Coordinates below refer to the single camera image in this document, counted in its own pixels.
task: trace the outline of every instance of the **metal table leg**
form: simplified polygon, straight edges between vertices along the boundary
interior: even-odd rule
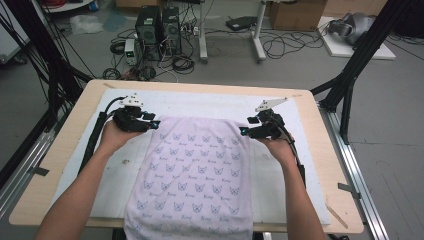
[[[252,32],[253,43],[255,45],[256,52],[258,53],[258,63],[266,59],[264,49],[262,48],[262,43],[259,40],[259,34],[261,33],[261,27],[262,27],[262,21],[264,19],[265,8],[266,8],[266,1],[261,1],[259,6],[258,21],[256,22],[256,30]]]
[[[205,19],[203,5],[205,0],[200,0],[200,26],[199,26],[199,51],[200,51],[200,61],[203,63],[208,62],[208,50],[206,48],[206,36],[205,36]]]

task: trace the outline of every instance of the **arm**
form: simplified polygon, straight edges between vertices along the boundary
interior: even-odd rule
[[[303,185],[302,177],[288,142],[284,139],[258,140],[265,144],[283,169],[289,239],[325,239],[318,215]]]
[[[103,128],[90,161],[44,217],[35,239],[79,239],[90,216],[104,167],[112,154],[140,133],[126,133],[113,121]]]

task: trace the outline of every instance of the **human hand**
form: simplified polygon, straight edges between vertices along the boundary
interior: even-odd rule
[[[112,155],[115,151],[123,147],[128,140],[141,134],[141,132],[124,132],[116,126],[114,121],[108,121],[103,127],[99,149]]]
[[[296,163],[293,151],[286,139],[277,138],[271,140],[268,138],[259,138],[257,140],[268,148],[271,155],[277,159],[283,167]]]

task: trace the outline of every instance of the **cardboard box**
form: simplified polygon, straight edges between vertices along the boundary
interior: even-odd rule
[[[162,6],[162,0],[116,0],[119,8],[140,8],[143,5]]]
[[[295,4],[273,3],[269,20],[276,30],[315,31],[327,0],[302,0]]]
[[[324,16],[343,17],[346,13],[362,12],[377,16],[387,0],[328,0]]]

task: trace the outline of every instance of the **metal frame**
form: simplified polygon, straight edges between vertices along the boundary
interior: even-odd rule
[[[66,118],[63,112],[60,112],[59,115],[59,119],[61,120]],[[34,174],[33,170],[38,167],[46,155],[62,123],[63,121],[60,121],[50,131],[39,134],[38,139],[32,147],[28,151],[25,151],[25,157],[0,191],[0,219],[4,216],[15,198],[22,193],[21,190],[28,184],[28,181]]]
[[[0,189],[3,189],[12,176],[15,169],[21,165],[25,154],[33,146],[34,140],[40,136],[42,131],[49,131],[56,124],[58,110],[65,101],[75,103],[82,93],[82,88],[76,78],[88,82],[92,77],[72,67],[66,58],[61,55],[54,40],[50,37],[45,24],[39,18],[37,6],[31,1],[17,2],[13,0],[2,0],[13,14],[23,31],[36,47],[38,54],[43,58],[47,70],[43,70],[41,63],[35,61],[24,43],[21,42],[13,28],[4,19],[0,19],[0,25],[10,34],[20,48],[27,54],[29,61],[33,65],[38,77],[49,84],[48,102],[49,107],[37,125],[25,138],[12,158],[0,171]]]
[[[330,112],[335,112],[337,105],[344,99],[340,134],[345,144],[349,144],[348,127],[355,82],[392,28],[414,1],[416,0],[388,0],[370,30],[361,36],[362,40],[359,41],[342,72],[334,79],[311,90],[313,95],[317,95],[330,89],[325,99],[319,102],[321,107]]]
[[[338,133],[338,130],[340,129],[339,117],[337,116],[337,113],[331,112],[327,112],[326,116],[331,125],[331,130],[334,134],[334,138],[336,140],[340,154],[343,157],[344,166],[349,173],[349,177],[353,185],[352,187],[354,187],[356,192],[361,193],[359,202],[362,206],[362,210],[365,214],[368,226],[374,236],[374,239],[388,240],[389,237],[387,235],[386,229],[383,225],[380,215],[378,214],[377,208],[374,205],[371,194],[368,191],[367,185],[365,183],[364,177],[362,176],[361,170],[359,169],[352,148],[350,145],[344,143],[343,137]]]

